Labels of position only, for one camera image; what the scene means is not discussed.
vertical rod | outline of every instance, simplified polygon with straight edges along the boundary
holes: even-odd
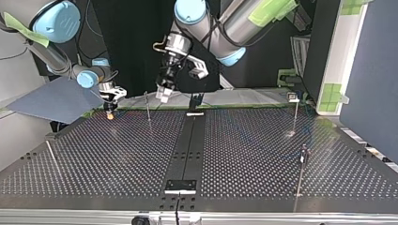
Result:
[[[51,147],[51,145],[50,145],[50,142],[49,142],[49,141],[46,141],[46,143],[47,143],[47,147],[49,148],[49,151],[50,151],[51,157],[53,158],[53,160],[54,160],[54,161],[56,161],[56,158],[55,158],[55,155],[54,155],[53,149],[52,149],[52,147]]]
[[[148,114],[148,121],[150,121],[150,110],[149,110],[149,100],[148,100],[148,92],[144,93],[145,95],[145,103],[146,103],[146,113]]]

